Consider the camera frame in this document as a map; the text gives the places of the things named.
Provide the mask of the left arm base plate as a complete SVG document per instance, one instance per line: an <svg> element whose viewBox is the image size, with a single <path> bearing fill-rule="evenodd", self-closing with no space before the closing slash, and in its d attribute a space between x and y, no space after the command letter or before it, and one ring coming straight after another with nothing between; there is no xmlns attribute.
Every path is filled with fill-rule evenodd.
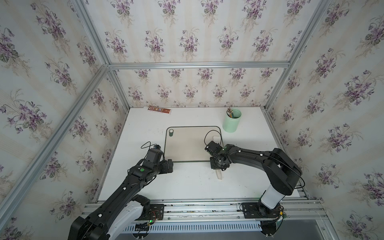
<svg viewBox="0 0 384 240"><path fill-rule="evenodd" d="M143 212L139 220L147 221L150 223L163 220L165 213L164 208L164 204L150 204L148 207L143 208Z"/></svg>

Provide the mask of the beige cutting board green rim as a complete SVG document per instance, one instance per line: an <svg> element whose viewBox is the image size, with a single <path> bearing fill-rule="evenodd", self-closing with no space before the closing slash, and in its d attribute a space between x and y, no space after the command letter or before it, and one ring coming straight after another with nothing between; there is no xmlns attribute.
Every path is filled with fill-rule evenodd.
<svg viewBox="0 0 384 240"><path fill-rule="evenodd" d="M175 163L209 162L211 156L205 148L211 141L221 142L218 126L169 127L165 138L165 158Z"/></svg>

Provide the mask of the green pencil cup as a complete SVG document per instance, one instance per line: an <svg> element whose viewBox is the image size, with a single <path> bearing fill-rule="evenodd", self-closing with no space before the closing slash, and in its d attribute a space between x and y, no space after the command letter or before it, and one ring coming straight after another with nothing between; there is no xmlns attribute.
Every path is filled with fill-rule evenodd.
<svg viewBox="0 0 384 240"><path fill-rule="evenodd" d="M228 117L226 112L226 118L223 123L223 129L228 133L234 133L237 130L242 117L242 112L239 109L235 109L235 108L232 108L232 109L234 112L234 118Z"/></svg>

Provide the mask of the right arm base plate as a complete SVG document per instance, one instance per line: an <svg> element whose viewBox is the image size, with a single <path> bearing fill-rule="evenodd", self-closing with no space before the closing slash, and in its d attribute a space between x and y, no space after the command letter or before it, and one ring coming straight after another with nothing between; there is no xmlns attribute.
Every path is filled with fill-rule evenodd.
<svg viewBox="0 0 384 240"><path fill-rule="evenodd" d="M259 201L257 203L241 203L240 210L245 219L279 219L284 208L277 204L274 209L269 209Z"/></svg>

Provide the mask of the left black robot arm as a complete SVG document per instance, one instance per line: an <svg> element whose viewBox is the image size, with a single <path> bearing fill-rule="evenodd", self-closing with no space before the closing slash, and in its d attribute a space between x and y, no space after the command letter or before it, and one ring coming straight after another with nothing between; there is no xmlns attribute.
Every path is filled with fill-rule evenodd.
<svg viewBox="0 0 384 240"><path fill-rule="evenodd" d="M159 174L173 172L172 160L152 163L144 159L128 170L122 184L86 218L77 217L69 240L114 240L134 220L141 217L150 201L139 195L141 189Z"/></svg>

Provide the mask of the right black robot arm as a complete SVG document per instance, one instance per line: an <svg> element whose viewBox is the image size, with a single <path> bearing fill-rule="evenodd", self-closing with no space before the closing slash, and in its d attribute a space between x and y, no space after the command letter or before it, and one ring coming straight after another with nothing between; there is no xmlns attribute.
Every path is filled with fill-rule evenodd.
<svg viewBox="0 0 384 240"><path fill-rule="evenodd" d="M303 173L298 165L278 148L272 151L254 151L230 144L222 147L211 141L206 145L205 151L211 156L213 170L225 171L231 164L263 170L270 185L260 202L261 206L269 210L275 209L284 197L292 195Z"/></svg>

